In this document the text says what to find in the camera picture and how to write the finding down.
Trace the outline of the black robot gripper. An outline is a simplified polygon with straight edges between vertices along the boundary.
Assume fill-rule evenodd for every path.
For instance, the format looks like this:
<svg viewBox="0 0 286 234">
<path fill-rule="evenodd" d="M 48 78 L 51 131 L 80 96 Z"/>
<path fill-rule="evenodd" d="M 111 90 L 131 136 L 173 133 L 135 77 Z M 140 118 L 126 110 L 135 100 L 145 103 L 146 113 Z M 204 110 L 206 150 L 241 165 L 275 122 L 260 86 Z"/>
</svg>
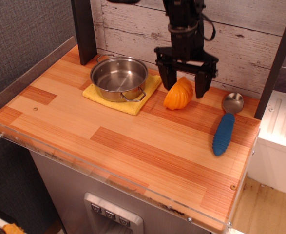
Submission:
<svg viewBox="0 0 286 234">
<path fill-rule="evenodd" d="M 195 73 L 195 94 L 202 98 L 210 89 L 211 81 L 218 76 L 216 64 L 219 59 L 204 50 L 204 42 L 213 40 L 215 28 L 208 39 L 204 35 L 204 23 L 186 27 L 168 25 L 171 35 L 170 47 L 157 47 L 156 65 L 167 90 L 177 82 L 177 71 Z"/>
</svg>

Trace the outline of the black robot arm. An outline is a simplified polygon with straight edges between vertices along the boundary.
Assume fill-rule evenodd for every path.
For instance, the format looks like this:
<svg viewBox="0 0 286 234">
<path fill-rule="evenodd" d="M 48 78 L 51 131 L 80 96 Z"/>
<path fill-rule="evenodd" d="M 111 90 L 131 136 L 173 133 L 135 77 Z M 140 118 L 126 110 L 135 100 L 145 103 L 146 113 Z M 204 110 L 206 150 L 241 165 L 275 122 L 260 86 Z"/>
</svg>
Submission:
<svg viewBox="0 0 286 234">
<path fill-rule="evenodd" d="M 202 0 L 165 0 L 166 15 L 169 17 L 168 31 L 170 47 L 156 47 L 156 66 L 162 83 L 170 90 L 177 82 L 177 72 L 195 75 L 195 94 L 202 98 L 210 89 L 211 81 L 217 76 L 218 58 L 205 52 L 203 14 L 206 7 Z"/>
</svg>

